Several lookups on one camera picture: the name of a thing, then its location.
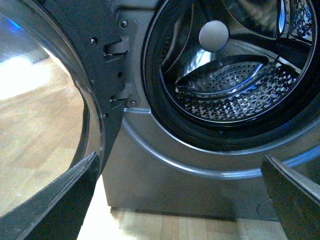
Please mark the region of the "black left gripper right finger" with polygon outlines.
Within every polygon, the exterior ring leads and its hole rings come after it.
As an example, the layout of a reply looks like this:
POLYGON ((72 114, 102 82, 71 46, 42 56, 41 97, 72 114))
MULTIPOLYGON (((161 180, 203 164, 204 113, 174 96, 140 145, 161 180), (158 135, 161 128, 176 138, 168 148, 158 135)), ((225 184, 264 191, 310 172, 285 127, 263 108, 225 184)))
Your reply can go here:
POLYGON ((318 240, 320 185, 270 155, 264 157, 260 169, 286 237, 318 240))

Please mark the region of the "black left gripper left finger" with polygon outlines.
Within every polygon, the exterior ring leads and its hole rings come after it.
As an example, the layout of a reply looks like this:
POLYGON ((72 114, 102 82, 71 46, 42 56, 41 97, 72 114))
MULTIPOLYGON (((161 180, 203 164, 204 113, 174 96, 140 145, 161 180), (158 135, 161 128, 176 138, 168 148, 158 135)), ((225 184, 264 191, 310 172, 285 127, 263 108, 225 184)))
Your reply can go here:
POLYGON ((100 160, 92 152, 0 218, 2 240, 75 240, 94 195, 100 160))

